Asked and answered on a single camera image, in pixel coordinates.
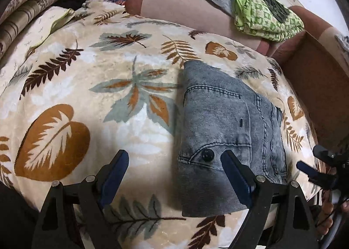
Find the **black fabric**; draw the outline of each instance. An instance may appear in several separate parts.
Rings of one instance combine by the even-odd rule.
[[[285,8],[284,5],[282,5],[280,2],[276,0],[263,0],[272,15],[275,17],[276,20],[278,20],[280,23],[285,23],[288,15],[290,14],[289,9]]]
[[[39,213],[0,182],[0,248],[30,249]]]
[[[86,0],[58,0],[52,6],[59,6],[62,8],[72,8],[74,11],[78,10]]]

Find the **denim fabric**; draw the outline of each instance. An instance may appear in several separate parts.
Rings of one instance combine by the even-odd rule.
[[[256,175],[286,184],[282,113],[237,78],[193,60],[184,64],[184,127],[179,154],[182,215],[207,217],[246,208],[224,173],[230,149]],[[204,161],[202,151],[214,151]]]

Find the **gray-blue leaf print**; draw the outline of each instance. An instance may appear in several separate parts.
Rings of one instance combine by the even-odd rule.
[[[127,237],[134,239],[144,232],[144,239],[149,239],[163,220],[186,220],[181,217],[162,217],[161,204],[155,195],[152,195],[148,209],[138,201],[133,201],[132,209],[125,197],[121,197],[119,211],[112,206],[104,208],[106,220],[112,225],[112,230],[122,242]]]

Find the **sofa armrest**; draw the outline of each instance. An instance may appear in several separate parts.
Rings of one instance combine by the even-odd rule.
[[[340,151],[349,143],[349,77],[325,47],[328,43],[320,42],[325,34],[326,38],[331,36],[328,42],[335,44],[333,30],[327,28],[319,39],[307,33],[294,55],[281,67],[308,109],[319,144]]]
[[[305,30],[331,54],[349,77],[349,54],[344,51],[336,38],[336,36],[342,37],[341,32],[303,7],[292,6],[289,9],[302,19]]]

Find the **green cloth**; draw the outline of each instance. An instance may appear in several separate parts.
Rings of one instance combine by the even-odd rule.
[[[284,23],[271,13],[264,0],[235,0],[235,25],[239,31],[271,41],[285,41],[304,30],[302,20],[291,10]]]

